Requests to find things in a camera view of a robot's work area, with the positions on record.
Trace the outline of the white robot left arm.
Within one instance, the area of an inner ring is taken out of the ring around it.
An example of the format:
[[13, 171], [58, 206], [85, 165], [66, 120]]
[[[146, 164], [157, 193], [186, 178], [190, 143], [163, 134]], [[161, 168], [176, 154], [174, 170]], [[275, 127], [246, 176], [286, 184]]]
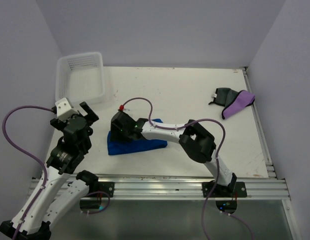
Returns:
[[0, 232], [12, 240], [48, 240], [54, 223], [80, 198], [98, 193], [98, 177], [88, 171], [79, 174], [61, 196], [57, 193], [88, 154], [92, 143], [92, 124], [99, 120], [96, 113], [83, 101], [76, 111], [67, 98], [50, 109], [56, 115], [50, 125], [62, 132], [46, 163], [40, 162], [42, 175], [25, 205], [11, 220], [0, 224]]

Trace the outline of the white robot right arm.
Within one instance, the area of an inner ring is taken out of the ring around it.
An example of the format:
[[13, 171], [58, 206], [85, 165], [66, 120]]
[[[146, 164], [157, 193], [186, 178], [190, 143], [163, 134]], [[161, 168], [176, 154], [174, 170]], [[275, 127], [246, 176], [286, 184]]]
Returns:
[[147, 118], [134, 120], [118, 111], [110, 121], [110, 133], [112, 140], [121, 142], [161, 140], [179, 144], [191, 160], [209, 170], [216, 181], [216, 190], [222, 196], [230, 196], [236, 190], [237, 176], [219, 154], [226, 131], [222, 128], [221, 142], [216, 145], [215, 137], [200, 122], [190, 119], [184, 124], [165, 124]]

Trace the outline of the blue towel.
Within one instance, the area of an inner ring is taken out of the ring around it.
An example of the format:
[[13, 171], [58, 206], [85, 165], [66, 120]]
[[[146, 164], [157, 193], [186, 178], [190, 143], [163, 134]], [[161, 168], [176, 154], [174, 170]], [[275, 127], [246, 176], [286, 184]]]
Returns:
[[163, 149], [168, 146], [168, 142], [166, 140], [133, 140], [130, 138], [125, 138], [125, 136], [120, 134], [120, 130], [116, 128], [113, 122], [114, 121], [111, 120], [110, 131], [107, 135], [107, 151], [109, 156], [152, 151]]

